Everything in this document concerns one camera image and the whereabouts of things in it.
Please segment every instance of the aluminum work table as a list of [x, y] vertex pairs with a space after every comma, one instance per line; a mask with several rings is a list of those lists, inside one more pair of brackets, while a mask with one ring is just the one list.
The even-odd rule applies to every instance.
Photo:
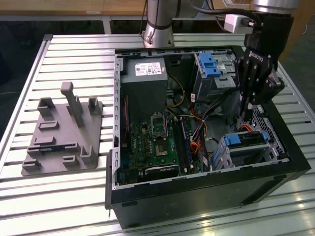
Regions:
[[[243, 45], [243, 35], [177, 34], [175, 45]], [[273, 101], [312, 169], [260, 203], [190, 218], [122, 230], [104, 208], [106, 157], [112, 147], [114, 49], [142, 47], [139, 35], [53, 36], [42, 42], [30, 75], [0, 143], [0, 235], [310, 235], [315, 233], [315, 116], [279, 67], [285, 89]], [[72, 174], [23, 177], [41, 97], [66, 99], [62, 81], [86, 102], [103, 102], [98, 168]]]

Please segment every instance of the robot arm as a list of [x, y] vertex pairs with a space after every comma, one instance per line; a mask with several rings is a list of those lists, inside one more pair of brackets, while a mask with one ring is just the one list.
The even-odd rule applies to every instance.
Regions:
[[254, 24], [252, 33], [245, 36], [243, 57], [235, 60], [244, 120], [252, 118], [256, 105], [268, 102], [284, 88], [276, 71], [293, 24], [291, 12], [297, 6], [298, 0], [253, 0], [252, 8], [260, 12], [262, 24], [242, 20], [243, 24]]
[[[278, 59], [284, 51], [293, 24], [291, 13], [298, 6], [298, 0], [252, 0], [252, 10], [217, 9], [209, 10], [197, 6], [204, 0], [147, 0], [148, 24], [142, 36], [144, 46], [149, 48], [173, 47], [172, 18], [178, 17], [183, 6], [191, 5], [184, 16], [197, 12], [210, 15], [225, 14], [227, 30], [235, 32], [241, 24], [252, 28], [245, 36], [246, 47], [242, 58], [235, 60], [236, 81], [240, 91], [240, 116], [252, 118], [256, 105], [268, 102], [283, 88], [283, 81], [277, 77]], [[242, 16], [242, 19], [227, 20]]]

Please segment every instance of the wire bundle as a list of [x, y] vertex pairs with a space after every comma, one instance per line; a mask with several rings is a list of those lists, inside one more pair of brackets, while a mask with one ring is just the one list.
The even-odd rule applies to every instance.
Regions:
[[203, 126], [205, 126], [205, 121], [208, 119], [209, 115], [215, 111], [217, 107], [219, 107], [222, 102], [228, 97], [228, 95], [231, 93], [230, 90], [227, 90], [224, 92], [220, 97], [218, 97], [216, 100], [214, 100], [209, 107], [207, 108], [206, 112], [203, 114], [201, 118], [201, 124], [197, 127], [194, 134], [192, 135], [192, 141], [196, 142], [198, 138], [200, 138], [200, 134], [203, 130]]

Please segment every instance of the green circuit board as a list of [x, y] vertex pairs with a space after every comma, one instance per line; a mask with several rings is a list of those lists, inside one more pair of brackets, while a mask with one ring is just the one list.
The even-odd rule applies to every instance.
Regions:
[[[154, 123], [154, 132], [163, 131], [163, 123], [160, 122], [162, 121]], [[130, 123], [130, 154], [122, 157], [122, 184], [137, 183], [138, 176], [146, 168], [163, 165], [181, 166], [175, 142], [176, 135], [181, 134], [174, 132], [172, 122], [174, 121], [166, 120], [167, 137], [156, 139], [152, 136], [151, 120]], [[184, 120], [184, 126], [187, 130], [186, 135], [189, 136], [192, 131], [188, 119]], [[200, 161], [194, 161], [193, 166], [194, 168], [188, 173], [180, 168], [179, 175], [184, 176], [201, 171]]]
[[[146, 125], [145, 134], [143, 134], [143, 125]], [[168, 137], [166, 140], [159, 140], [167, 145], [167, 154], [156, 154], [156, 140], [152, 138], [151, 122], [139, 122], [131, 124], [131, 162], [130, 168], [137, 169], [155, 165], [175, 164], [178, 165], [175, 142], [173, 140], [173, 129], [168, 127]]]

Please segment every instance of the blue clip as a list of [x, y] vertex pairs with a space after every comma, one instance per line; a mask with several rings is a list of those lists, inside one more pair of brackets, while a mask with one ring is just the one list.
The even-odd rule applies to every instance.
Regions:
[[211, 161], [211, 165], [213, 165], [216, 161], [216, 158], [218, 157], [219, 155], [219, 149], [217, 150], [216, 154], [214, 155], [214, 157], [212, 158], [212, 161]]
[[241, 140], [240, 140], [240, 137], [238, 136], [238, 134], [229, 134], [226, 137], [229, 140], [231, 145], [241, 144]]
[[227, 145], [227, 146], [230, 146], [230, 140], [227, 138], [227, 137], [224, 137], [224, 141], [225, 141], [225, 144]]
[[199, 53], [200, 64], [205, 70], [206, 77], [220, 77], [221, 72], [217, 68], [217, 64], [211, 53]]
[[268, 138], [268, 134], [267, 134], [265, 131], [262, 131], [262, 132], [261, 132], [261, 135], [262, 135], [264, 141], [267, 142], [268, 139], [269, 139], [269, 138]]

